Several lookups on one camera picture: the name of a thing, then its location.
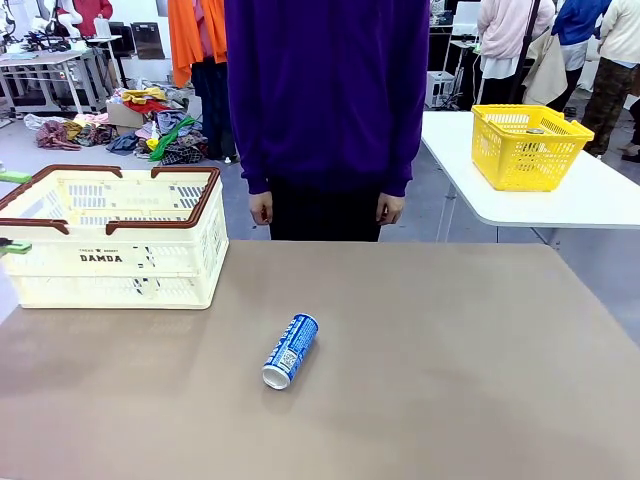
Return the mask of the person's right hand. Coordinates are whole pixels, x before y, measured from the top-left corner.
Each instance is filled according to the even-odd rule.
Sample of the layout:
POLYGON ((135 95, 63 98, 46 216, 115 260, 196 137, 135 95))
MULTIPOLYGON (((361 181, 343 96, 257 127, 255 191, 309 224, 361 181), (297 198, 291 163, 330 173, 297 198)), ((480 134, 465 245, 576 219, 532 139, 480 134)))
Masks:
POLYGON ((273 220, 272 194, 267 191, 249 196, 249 210, 256 225, 269 225, 273 220))

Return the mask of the person's left hand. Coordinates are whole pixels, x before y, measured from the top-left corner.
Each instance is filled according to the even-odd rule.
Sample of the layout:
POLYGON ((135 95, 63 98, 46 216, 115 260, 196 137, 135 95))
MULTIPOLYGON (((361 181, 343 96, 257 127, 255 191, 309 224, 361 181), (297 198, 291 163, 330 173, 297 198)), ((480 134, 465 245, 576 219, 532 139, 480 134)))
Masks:
POLYGON ((378 198, 376 221, 380 226, 396 224, 405 207, 405 198, 381 193, 378 198))

